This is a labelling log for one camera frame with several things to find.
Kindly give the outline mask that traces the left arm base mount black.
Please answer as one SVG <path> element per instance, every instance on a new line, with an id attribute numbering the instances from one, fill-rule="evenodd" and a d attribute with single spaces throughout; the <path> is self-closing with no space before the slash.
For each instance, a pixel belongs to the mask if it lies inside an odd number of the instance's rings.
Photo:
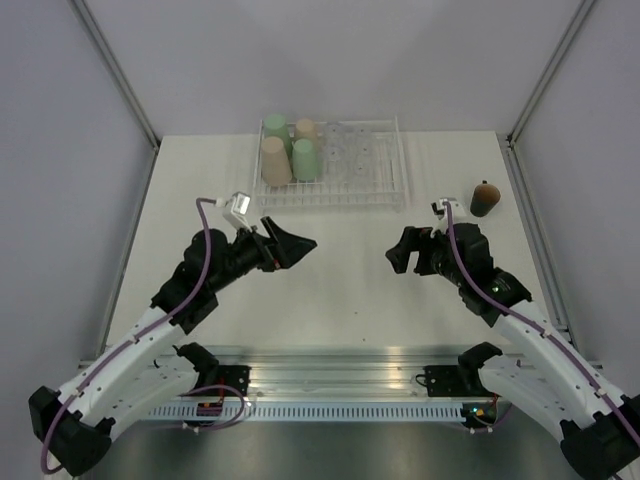
<path id="1" fill-rule="evenodd" d="M 207 390 L 198 393 L 198 396 L 235 397 L 235 394 L 221 388 L 221 385 L 225 385 L 245 396 L 250 384 L 250 373 L 251 368 L 248 365 L 219 365 L 215 372 L 201 376 L 195 388 L 207 387 Z"/>

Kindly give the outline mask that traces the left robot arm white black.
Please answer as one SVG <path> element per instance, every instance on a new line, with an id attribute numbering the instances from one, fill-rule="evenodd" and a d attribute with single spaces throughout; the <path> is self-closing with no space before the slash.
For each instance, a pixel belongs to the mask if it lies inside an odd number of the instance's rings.
<path id="1" fill-rule="evenodd" d="M 149 366 L 213 312 L 219 291 L 254 269 L 289 269 L 317 246 L 270 217 L 261 223 L 264 234 L 241 228 L 233 241 L 217 229 L 197 232 L 172 276 L 124 337 L 73 379 L 56 389 L 41 386 L 29 397 L 44 473 L 53 473 L 48 459 L 54 457 L 59 469 L 80 476 L 155 407 L 190 390 L 206 396 L 216 389 L 217 361 L 196 343 L 179 350 L 186 369 L 163 367 L 154 373 Z"/>

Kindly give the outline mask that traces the dark brown mug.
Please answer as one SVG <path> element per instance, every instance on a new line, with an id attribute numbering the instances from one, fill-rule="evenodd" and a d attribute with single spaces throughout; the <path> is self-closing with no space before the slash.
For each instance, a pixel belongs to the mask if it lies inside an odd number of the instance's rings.
<path id="1" fill-rule="evenodd" d="M 500 202 L 501 191 L 493 184 L 483 180 L 473 191 L 470 212 L 473 216 L 487 216 Z"/>

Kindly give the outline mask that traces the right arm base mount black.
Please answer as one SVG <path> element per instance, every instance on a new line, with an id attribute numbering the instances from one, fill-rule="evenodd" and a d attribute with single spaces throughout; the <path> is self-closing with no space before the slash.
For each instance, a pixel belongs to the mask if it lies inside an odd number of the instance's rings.
<path id="1" fill-rule="evenodd" d="M 423 367 L 423 375 L 430 398 L 470 398 L 484 395 L 481 388 L 465 382 L 456 365 L 427 365 Z"/>

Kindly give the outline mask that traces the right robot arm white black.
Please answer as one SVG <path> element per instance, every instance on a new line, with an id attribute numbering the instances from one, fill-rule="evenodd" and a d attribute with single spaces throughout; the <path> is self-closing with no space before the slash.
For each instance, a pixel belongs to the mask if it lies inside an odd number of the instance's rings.
<path id="1" fill-rule="evenodd" d="M 407 227 L 385 256 L 403 274 L 412 254 L 420 276 L 439 275 L 465 306 L 516 346 L 536 370 L 530 375 L 485 342 L 458 358 L 459 388 L 495 393 L 542 426 L 583 479 L 615 479 L 639 458 L 639 399 L 598 372 L 558 332 L 512 274 L 495 266 L 479 227 L 446 231 Z"/>

